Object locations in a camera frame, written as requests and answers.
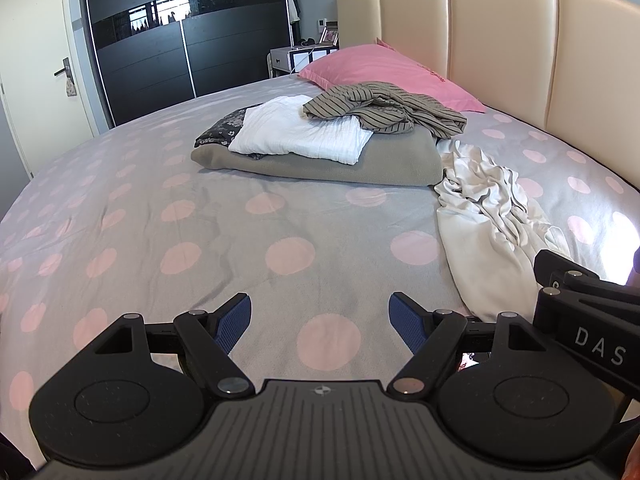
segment ribbed gray plate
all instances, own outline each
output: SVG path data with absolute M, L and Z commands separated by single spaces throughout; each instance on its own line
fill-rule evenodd
M 425 405 L 391 400 L 377 381 L 275 380 L 220 404 L 198 436 L 156 462 L 109 472 L 53 462 L 36 478 L 612 480 L 594 463 L 544 473 L 487 465 L 450 442 Z

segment sliding wardrobe door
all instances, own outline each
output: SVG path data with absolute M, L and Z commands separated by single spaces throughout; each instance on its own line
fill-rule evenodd
M 194 97 L 176 19 L 184 10 L 179 0 L 87 3 L 100 75 L 115 124 Z
M 196 94 L 268 78 L 266 56 L 290 45 L 285 0 L 188 0 L 182 22 Z

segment white folded garment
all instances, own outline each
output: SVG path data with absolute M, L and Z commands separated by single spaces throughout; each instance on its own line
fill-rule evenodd
M 302 111 L 302 105 L 309 101 L 311 97 L 306 95 L 283 96 L 247 109 L 229 150 L 245 155 L 297 153 L 355 164 L 373 132 L 361 128 L 354 116 L 311 119 Z
M 445 169 L 438 230 L 462 301 L 481 320 L 517 312 L 532 321 L 539 286 L 533 261 L 542 249 L 571 258 L 564 234 L 528 198 L 518 174 L 480 148 L 440 140 Z

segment door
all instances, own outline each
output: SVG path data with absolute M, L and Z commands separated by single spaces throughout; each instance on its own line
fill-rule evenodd
M 66 95 L 62 0 L 0 0 L 0 81 L 27 171 L 92 138 L 80 96 Z

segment beige leather headboard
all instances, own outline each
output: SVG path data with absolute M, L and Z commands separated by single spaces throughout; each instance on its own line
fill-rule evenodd
M 337 0 L 340 46 L 381 38 L 640 188 L 640 6 Z

